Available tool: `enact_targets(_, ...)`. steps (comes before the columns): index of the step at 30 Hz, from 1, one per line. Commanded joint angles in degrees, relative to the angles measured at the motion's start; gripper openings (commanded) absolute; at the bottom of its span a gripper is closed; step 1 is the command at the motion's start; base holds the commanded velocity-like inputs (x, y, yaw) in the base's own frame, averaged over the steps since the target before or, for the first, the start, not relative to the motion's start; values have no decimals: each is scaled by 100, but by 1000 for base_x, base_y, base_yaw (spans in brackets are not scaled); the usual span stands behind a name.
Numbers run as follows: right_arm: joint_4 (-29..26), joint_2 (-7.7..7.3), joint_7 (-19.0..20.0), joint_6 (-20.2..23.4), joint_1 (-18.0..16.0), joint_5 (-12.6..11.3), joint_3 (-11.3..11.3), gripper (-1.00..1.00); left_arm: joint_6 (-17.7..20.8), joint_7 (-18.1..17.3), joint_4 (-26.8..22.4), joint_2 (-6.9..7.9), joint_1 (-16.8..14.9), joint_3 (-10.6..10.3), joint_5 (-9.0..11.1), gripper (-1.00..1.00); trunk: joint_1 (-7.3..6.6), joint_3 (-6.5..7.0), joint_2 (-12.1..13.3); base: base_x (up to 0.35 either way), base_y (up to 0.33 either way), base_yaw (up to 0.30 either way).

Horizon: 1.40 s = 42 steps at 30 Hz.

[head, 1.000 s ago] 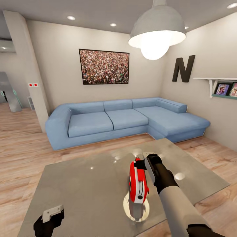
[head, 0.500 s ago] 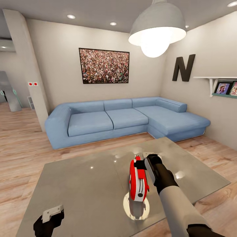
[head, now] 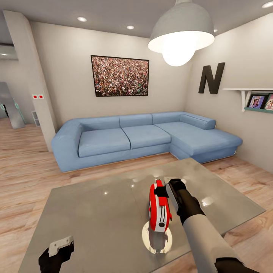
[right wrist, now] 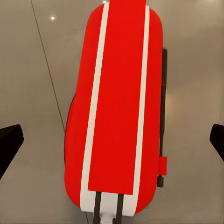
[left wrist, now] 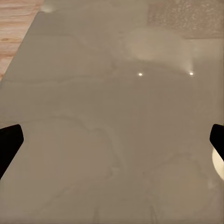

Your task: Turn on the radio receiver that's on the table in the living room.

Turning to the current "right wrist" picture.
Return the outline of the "radio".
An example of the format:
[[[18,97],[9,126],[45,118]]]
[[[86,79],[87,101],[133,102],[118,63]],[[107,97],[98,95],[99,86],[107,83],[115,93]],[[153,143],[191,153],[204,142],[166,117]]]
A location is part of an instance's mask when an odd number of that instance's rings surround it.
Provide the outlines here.
[[[64,183],[93,224],[121,224],[163,187],[167,49],[146,0],[110,0],[89,16],[64,137]]]

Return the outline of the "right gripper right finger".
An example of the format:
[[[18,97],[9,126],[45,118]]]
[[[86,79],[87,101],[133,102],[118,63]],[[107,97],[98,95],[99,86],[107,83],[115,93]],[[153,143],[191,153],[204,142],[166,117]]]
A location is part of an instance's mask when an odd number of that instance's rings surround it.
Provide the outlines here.
[[[224,161],[224,126],[213,125],[210,133],[210,142]]]

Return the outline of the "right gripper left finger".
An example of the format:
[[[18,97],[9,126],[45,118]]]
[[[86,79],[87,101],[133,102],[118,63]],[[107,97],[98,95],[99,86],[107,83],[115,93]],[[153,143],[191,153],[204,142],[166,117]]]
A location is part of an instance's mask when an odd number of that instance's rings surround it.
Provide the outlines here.
[[[0,179],[23,143],[20,124],[0,129]]]

